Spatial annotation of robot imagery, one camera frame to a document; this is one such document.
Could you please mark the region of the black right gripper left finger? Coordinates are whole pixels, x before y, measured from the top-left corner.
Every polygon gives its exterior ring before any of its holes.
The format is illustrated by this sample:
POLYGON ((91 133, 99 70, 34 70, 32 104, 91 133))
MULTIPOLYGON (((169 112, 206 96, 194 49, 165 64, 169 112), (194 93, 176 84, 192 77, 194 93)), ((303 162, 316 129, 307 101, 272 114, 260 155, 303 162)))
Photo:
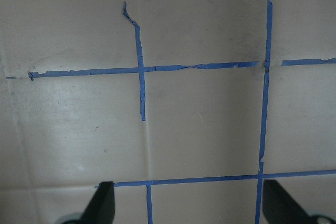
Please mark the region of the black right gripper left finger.
POLYGON ((114 183, 101 182, 79 223, 112 224, 115 217, 114 183))

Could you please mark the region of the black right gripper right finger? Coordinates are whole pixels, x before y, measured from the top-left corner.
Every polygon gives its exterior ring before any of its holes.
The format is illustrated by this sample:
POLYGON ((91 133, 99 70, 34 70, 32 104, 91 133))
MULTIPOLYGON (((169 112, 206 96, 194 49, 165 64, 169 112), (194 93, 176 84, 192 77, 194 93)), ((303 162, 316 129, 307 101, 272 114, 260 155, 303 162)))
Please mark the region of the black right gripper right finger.
POLYGON ((318 223, 276 180, 264 180, 262 190, 263 214, 269 224, 318 223))

